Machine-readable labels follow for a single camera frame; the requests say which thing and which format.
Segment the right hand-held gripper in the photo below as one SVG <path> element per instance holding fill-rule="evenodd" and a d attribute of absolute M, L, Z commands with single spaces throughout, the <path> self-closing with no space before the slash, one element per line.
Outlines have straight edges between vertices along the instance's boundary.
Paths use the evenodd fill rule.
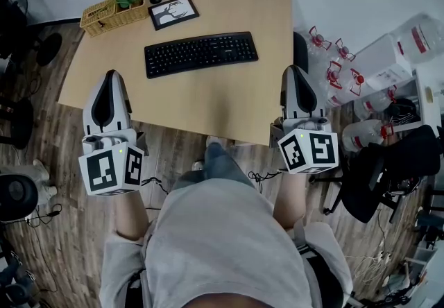
<path fill-rule="evenodd" d="M 284 170 L 317 174 L 339 165 L 338 137 L 325 111 L 325 95 L 302 68 L 290 65 L 282 75 L 280 105 L 283 118 L 270 127 L 270 147 L 278 148 Z"/>

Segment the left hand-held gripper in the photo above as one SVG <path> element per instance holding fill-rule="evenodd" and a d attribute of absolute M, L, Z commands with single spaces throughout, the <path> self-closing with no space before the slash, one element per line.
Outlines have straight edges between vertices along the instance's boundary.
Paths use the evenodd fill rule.
<path fill-rule="evenodd" d="M 82 140 L 78 161 L 88 195 L 140 190 L 148 149 L 145 134 L 129 128 L 131 112 L 123 77 L 109 70 L 93 87 L 83 109 L 83 127 L 89 136 Z"/>

